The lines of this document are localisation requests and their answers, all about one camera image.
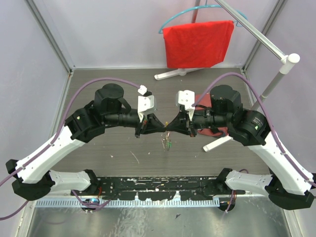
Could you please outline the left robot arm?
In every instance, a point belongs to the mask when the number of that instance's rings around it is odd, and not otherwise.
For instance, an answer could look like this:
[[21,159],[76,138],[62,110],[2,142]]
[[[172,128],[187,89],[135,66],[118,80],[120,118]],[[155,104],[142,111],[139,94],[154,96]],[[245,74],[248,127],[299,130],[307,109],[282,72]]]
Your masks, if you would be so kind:
[[91,169],[73,173],[54,171],[52,167],[72,151],[103,135],[107,128],[131,127],[135,129],[135,137],[166,131],[154,114],[156,100],[151,93],[138,97],[136,109],[123,96],[120,85],[104,85],[95,92],[93,101],[70,115],[60,132],[35,152],[22,160],[9,160],[6,168],[15,177],[14,193],[28,201],[67,190],[95,195],[100,184]]

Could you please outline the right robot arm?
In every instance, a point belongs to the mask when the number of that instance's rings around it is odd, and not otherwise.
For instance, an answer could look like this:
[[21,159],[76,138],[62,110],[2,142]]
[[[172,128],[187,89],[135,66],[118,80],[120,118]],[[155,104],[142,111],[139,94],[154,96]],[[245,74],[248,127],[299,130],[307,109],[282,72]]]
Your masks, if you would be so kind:
[[286,159],[289,152],[280,150],[266,117],[243,108],[240,93],[228,85],[212,88],[209,96],[211,106],[199,105],[192,116],[180,105],[167,131],[195,137],[198,130],[225,127],[229,137],[256,153],[270,169],[268,175],[254,175],[224,168],[216,178],[217,190],[224,195],[232,190],[261,194],[286,210],[311,207],[313,187],[292,166],[294,157]]

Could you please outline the dark red crumpled shirt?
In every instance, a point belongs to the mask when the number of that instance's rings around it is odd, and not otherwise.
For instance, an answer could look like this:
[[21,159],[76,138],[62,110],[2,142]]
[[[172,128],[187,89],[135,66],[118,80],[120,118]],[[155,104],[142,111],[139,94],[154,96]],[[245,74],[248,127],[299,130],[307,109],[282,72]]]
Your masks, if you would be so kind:
[[[210,100],[209,93],[203,96],[203,98],[199,102],[199,105],[203,107],[211,107],[211,100]],[[205,129],[200,129],[197,132],[200,135],[211,136],[214,138],[221,138],[227,135],[227,128],[226,127],[213,128],[213,129],[205,128]]]

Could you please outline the bright red cloth on hanger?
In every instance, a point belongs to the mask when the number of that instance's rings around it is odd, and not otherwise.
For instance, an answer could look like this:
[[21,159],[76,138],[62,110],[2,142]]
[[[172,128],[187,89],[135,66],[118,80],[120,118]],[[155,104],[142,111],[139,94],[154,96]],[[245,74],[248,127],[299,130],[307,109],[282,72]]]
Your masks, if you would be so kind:
[[234,23],[190,23],[162,30],[168,68],[210,68],[224,61]]

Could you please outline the white clothes rack stand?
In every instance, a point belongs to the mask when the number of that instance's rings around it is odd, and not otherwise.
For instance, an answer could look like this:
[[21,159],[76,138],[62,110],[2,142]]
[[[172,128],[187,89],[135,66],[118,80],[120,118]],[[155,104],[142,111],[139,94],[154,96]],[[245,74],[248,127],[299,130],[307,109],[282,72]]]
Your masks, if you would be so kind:
[[241,73],[253,83],[265,105],[272,110],[272,117],[280,125],[280,116],[273,99],[288,98],[287,86],[294,81],[298,73],[294,66],[300,64],[300,56],[294,53],[294,47],[277,37],[277,28],[286,22],[286,17],[294,11],[294,5],[288,0],[276,1],[268,22],[262,30],[248,23],[245,29],[257,39],[249,57],[241,68]]

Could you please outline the teal clothes hanger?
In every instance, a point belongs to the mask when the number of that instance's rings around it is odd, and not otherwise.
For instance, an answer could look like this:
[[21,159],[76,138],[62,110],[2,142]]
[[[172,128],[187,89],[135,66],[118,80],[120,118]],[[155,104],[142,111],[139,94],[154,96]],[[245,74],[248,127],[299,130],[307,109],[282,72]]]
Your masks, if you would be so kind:
[[[183,10],[175,15],[173,15],[172,17],[170,17],[168,20],[166,20],[162,26],[160,27],[159,31],[158,31],[158,34],[162,34],[162,31],[164,29],[164,27],[167,26],[168,23],[170,23],[172,20],[174,20],[175,18],[187,13],[187,12],[191,12],[191,11],[198,11],[200,9],[205,9],[205,8],[222,8],[222,6],[220,5],[201,5],[201,6],[194,6],[194,7],[191,7],[191,8],[188,8],[186,10]],[[243,14],[241,11],[237,10],[237,12],[245,19],[245,20],[248,20],[247,16],[245,14]],[[242,27],[241,23],[238,21],[238,20],[235,20],[234,21],[235,25],[237,27]]]

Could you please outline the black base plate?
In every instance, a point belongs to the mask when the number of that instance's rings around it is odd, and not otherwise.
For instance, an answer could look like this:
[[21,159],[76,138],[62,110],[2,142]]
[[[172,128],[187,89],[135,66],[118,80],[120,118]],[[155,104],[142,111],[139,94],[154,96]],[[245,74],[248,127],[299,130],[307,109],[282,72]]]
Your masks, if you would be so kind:
[[176,194],[181,200],[210,200],[215,195],[230,195],[232,190],[207,176],[143,176],[98,177],[97,187],[76,191],[81,196],[97,196],[120,200],[171,200]]

